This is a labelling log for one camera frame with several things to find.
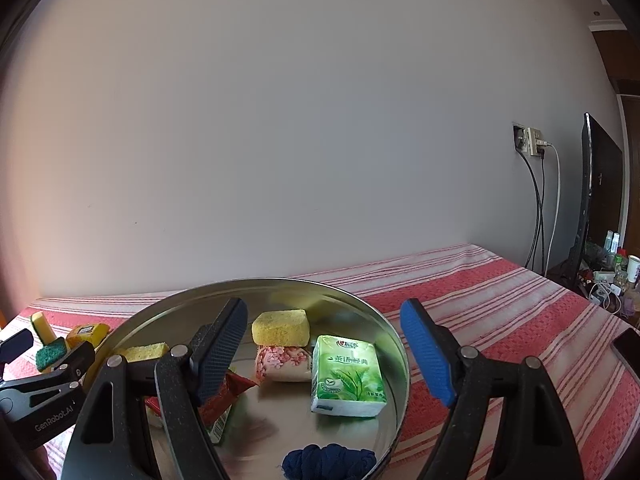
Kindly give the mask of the yellow green sponge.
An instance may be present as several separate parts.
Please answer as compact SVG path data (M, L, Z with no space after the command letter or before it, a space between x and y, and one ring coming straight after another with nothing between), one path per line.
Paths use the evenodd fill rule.
M55 332L52 330L52 327L48 322L46 316L41 311L33 313L29 319L32 323L32 329L35 331L36 335L44 346L55 342Z
M64 337L58 337L50 344L44 344L36 352L36 367L39 373L44 373L48 368L63 359L67 353L67 344Z

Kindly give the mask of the yellow snack packet with label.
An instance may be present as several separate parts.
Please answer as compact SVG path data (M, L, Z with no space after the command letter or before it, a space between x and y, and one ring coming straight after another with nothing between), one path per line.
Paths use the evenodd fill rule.
M98 348L110 331L111 327L104 323L77 325L70 330L65 340L69 349L75 349L83 342L88 342L93 348Z

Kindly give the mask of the red brown snack packet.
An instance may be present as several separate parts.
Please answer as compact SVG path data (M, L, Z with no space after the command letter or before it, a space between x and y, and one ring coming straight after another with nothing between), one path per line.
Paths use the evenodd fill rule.
M245 391L256 386L257 382L236 374L233 368L227 370L219 391L198 408L198 414L201 416L204 427L213 427L215 422L239 400Z

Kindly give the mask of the pale yellow sponge piece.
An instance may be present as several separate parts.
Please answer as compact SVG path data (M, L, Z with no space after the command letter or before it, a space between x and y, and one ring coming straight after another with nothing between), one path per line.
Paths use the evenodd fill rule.
M115 350L115 353L122 356L128 363L135 363L159 359L168 351L169 347L166 342L157 342L144 346L119 348Z

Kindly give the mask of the plain yellow sponge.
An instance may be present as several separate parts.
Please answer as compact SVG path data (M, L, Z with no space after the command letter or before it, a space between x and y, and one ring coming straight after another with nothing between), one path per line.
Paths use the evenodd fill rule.
M306 347L310 339L306 311L262 312L252 323L252 337L258 346Z

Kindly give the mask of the green tea tissue pack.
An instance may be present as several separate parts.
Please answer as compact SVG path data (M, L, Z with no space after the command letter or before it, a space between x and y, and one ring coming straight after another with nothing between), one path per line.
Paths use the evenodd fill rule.
M373 418L386 404L385 384L373 344L332 335L317 338L311 360L311 411Z

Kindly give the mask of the black phone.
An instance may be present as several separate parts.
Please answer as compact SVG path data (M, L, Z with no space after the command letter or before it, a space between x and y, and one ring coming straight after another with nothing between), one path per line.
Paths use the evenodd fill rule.
M626 369L631 372L637 382L640 382L639 334L632 327L627 328L612 341L611 347Z

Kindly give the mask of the pink floral packet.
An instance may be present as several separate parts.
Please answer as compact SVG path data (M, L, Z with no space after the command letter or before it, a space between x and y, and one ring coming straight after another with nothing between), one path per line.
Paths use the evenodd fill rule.
M258 382L309 382L311 356L305 348L259 346L255 378Z

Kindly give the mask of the round metal tin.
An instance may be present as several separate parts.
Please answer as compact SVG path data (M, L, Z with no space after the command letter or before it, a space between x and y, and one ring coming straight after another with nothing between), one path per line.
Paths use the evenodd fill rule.
M292 310L296 344L258 342L247 330L230 368L253 385L209 427L232 479L280 479L288 452L307 444L364 448L378 477L399 441L409 400L409 363L397 330L363 300L328 285L287 278L237 280L178 292L116 328L96 352L91 388L119 350L188 344L231 298L248 324Z

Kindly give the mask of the desk clutter bottles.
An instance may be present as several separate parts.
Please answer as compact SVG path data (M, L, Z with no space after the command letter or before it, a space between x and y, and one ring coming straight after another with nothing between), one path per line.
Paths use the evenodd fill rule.
M582 251L577 291L594 304L639 328L639 278L628 280L630 257L624 248L609 252L587 240Z

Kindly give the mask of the blue yarn ball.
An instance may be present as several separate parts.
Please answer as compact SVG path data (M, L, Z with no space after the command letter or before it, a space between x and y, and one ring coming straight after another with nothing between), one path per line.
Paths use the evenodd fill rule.
M288 452L281 467L287 479L361 480L375 465L375 452L365 448L353 450L331 443L322 448L308 444Z

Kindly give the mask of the black monitor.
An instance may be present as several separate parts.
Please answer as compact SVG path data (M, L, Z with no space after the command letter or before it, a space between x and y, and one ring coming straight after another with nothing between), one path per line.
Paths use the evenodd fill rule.
M582 124L582 195L574 245L565 276L575 287L580 264L593 260L589 244L603 250L608 232L618 231L623 198L623 152L591 114Z

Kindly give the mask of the wall socket with plugs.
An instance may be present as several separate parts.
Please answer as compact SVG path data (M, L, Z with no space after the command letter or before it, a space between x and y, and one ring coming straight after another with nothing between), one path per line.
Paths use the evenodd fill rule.
M530 157L544 156L544 150L549 143L544 140L539 129L524 127L514 122L513 126L514 148L523 155Z

